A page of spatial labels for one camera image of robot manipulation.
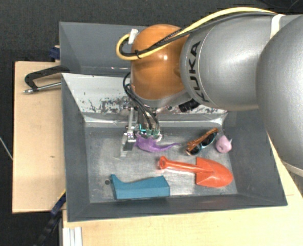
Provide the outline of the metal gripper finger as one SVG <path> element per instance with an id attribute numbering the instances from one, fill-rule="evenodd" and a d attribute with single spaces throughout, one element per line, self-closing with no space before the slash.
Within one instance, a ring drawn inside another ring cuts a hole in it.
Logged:
<path id="1" fill-rule="evenodd" d="M 132 150 L 136 143 L 135 134 L 128 133 L 127 134 L 127 150 Z"/>
<path id="2" fill-rule="evenodd" d="M 126 135 L 122 136 L 121 147 L 120 147 L 120 157 L 126 157 L 128 151 L 130 150 L 130 144 Z"/>

